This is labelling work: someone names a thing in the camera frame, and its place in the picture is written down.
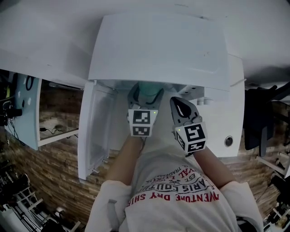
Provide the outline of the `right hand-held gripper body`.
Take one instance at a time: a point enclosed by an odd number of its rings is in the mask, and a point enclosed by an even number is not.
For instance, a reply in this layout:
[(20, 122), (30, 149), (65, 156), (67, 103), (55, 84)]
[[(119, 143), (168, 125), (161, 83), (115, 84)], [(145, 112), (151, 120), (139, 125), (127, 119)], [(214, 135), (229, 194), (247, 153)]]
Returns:
[(206, 125), (201, 116), (173, 126), (173, 134), (186, 155), (205, 149), (208, 140)]

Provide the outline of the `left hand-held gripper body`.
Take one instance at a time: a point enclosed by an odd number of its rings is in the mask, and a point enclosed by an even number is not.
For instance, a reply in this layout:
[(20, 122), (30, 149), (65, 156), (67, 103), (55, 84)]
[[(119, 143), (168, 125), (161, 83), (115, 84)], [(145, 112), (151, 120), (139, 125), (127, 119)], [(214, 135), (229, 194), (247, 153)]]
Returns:
[(159, 112), (159, 104), (128, 103), (127, 120), (130, 135), (136, 137), (150, 137)]

